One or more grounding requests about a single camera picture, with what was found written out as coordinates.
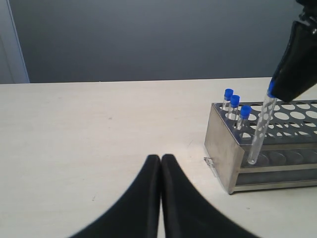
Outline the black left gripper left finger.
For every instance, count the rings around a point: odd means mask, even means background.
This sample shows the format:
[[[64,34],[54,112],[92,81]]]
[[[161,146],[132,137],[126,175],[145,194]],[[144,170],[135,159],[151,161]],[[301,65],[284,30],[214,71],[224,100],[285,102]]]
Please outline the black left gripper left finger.
[[[160,211],[160,157],[148,155],[125,193],[74,238],[156,238]]]

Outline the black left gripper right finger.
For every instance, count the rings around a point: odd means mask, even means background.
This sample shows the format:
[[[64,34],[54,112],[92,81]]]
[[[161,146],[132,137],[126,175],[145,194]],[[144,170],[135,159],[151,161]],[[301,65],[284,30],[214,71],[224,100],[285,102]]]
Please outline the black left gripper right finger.
[[[167,238],[255,238],[213,207],[193,186],[176,158],[161,159],[161,199]]]

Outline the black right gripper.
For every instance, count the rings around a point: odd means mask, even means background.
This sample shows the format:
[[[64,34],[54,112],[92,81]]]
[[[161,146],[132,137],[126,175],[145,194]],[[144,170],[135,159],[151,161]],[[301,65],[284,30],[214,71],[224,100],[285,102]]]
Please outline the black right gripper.
[[[296,0],[303,7],[299,19],[317,26],[317,0]],[[273,74],[270,94],[290,102],[317,83],[317,36],[311,28],[294,21],[284,55]]]

